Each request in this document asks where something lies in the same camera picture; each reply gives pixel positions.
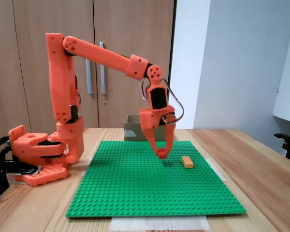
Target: orange block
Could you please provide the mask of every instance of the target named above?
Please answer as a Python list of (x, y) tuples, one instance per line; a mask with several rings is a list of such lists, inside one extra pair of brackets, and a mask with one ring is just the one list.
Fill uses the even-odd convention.
[(194, 164), (189, 156), (182, 156), (182, 162), (185, 168), (193, 168)]

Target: green lego baseplate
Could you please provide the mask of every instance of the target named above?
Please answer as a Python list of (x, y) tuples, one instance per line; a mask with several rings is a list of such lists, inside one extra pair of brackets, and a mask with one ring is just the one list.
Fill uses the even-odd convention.
[[(165, 147), (165, 142), (157, 142)], [(190, 156), (193, 169), (181, 157)], [(242, 214), (245, 208), (191, 142), (174, 142), (167, 159), (148, 142), (101, 142), (67, 217)]]

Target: wire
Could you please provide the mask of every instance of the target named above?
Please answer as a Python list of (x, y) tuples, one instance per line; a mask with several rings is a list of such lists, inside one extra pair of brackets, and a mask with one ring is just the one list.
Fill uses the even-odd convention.
[(144, 80), (145, 80), (145, 78), (148, 80), (147, 77), (144, 77), (144, 78), (142, 79), (142, 82), (141, 82), (141, 94), (142, 94), (143, 99), (144, 99), (144, 100), (147, 100), (147, 95), (144, 94)]
[(169, 83), (168, 83), (164, 78), (162, 78), (162, 80), (165, 82), (165, 84), (167, 85), (167, 88), (168, 88), (168, 90), (170, 91), (171, 95), (174, 97), (174, 99), (177, 101), (177, 103), (180, 105), (180, 107), (181, 107), (182, 110), (183, 110), (182, 115), (181, 115), (178, 119), (176, 119), (175, 121), (173, 121), (173, 122), (167, 122), (167, 121), (165, 120), (164, 116), (161, 117), (161, 119), (163, 120), (164, 123), (166, 123), (166, 124), (174, 124), (174, 123), (178, 122), (179, 120), (181, 120), (181, 118), (184, 116), (184, 112), (185, 112), (185, 110), (184, 110), (183, 105), (180, 103), (180, 101), (177, 99), (177, 97), (174, 95), (173, 91), (171, 90), (171, 88), (170, 88), (170, 86), (169, 86)]

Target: cardboard box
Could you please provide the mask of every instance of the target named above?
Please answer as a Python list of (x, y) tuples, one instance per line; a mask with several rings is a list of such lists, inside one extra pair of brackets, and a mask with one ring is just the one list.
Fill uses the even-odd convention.
[[(141, 129), (140, 115), (128, 115), (125, 120), (125, 141), (147, 141)], [(154, 129), (156, 141), (165, 141), (164, 126)]]

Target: wooden table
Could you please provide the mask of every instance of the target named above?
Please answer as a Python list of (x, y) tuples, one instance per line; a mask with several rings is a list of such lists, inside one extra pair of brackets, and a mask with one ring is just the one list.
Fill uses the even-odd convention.
[[(123, 140), (123, 129), (87, 129), (85, 151), (64, 180), (38, 187), (12, 185), (0, 196), (0, 231), (108, 231), (110, 218), (67, 219), (82, 172), (102, 140)], [(211, 232), (290, 231), (290, 160), (237, 130), (176, 130), (227, 178), (247, 214), (207, 217)]]

